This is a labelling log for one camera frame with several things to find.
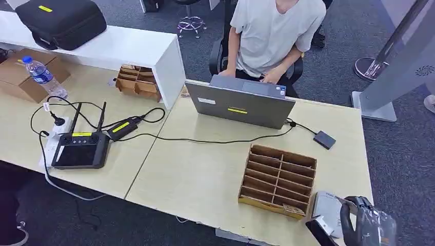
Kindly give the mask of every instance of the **blue bottle cap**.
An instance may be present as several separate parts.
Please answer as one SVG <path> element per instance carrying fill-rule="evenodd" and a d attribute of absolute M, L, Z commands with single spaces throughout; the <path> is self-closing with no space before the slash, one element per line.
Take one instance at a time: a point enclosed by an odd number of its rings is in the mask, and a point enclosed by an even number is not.
<path fill-rule="evenodd" d="M 28 55 L 23 57 L 24 64 L 31 63 L 32 61 L 33 61 L 33 59 L 30 56 L 28 56 Z"/>

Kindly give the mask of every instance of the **vent grille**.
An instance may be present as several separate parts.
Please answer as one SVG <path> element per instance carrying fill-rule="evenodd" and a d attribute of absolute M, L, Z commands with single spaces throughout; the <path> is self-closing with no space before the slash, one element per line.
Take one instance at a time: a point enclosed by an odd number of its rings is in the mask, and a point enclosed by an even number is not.
<path fill-rule="evenodd" d="M 416 75 L 418 77 L 426 77 L 429 74 L 433 74 L 435 72 L 434 66 L 422 66 L 416 70 Z"/>

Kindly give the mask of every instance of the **plastic bottle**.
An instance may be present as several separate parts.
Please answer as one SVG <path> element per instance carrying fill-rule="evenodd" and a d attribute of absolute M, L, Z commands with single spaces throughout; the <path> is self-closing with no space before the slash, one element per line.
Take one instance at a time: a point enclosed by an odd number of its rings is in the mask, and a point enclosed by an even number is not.
<path fill-rule="evenodd" d="M 68 92 L 59 84 L 44 64 L 33 60 L 30 56 L 23 57 L 23 63 L 33 80 L 44 87 L 50 96 L 60 96 L 64 99 L 68 97 Z"/>

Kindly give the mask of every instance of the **white shelf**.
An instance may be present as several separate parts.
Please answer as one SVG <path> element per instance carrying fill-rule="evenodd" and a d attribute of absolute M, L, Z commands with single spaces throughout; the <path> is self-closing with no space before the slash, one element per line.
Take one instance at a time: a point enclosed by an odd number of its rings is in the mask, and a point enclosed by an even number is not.
<path fill-rule="evenodd" d="M 0 11 L 0 27 L 0 43 L 42 49 L 16 13 Z M 122 64 L 151 68 L 167 109 L 172 108 L 186 80 L 178 37 L 172 33 L 107 26 L 75 50 L 53 52 L 71 62 L 111 70 Z"/>

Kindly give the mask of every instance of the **cardboard box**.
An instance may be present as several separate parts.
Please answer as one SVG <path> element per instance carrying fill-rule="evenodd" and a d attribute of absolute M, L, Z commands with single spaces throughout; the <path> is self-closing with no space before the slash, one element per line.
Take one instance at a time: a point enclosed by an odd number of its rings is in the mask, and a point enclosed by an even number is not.
<path fill-rule="evenodd" d="M 30 49 L 23 49 L 0 64 L 1 91 L 28 101 L 40 103 L 48 96 L 48 93 L 30 77 L 26 67 L 21 62 L 21 59 L 26 55 L 44 64 L 59 83 L 65 81 L 70 73 L 65 69 L 58 57 Z"/>
<path fill-rule="evenodd" d="M 116 77 L 116 87 L 127 95 L 138 95 L 160 101 L 159 88 L 152 70 L 133 65 L 122 65 Z"/>
<path fill-rule="evenodd" d="M 310 207 L 317 160 L 252 145 L 239 191 L 239 202 L 302 219 Z"/>

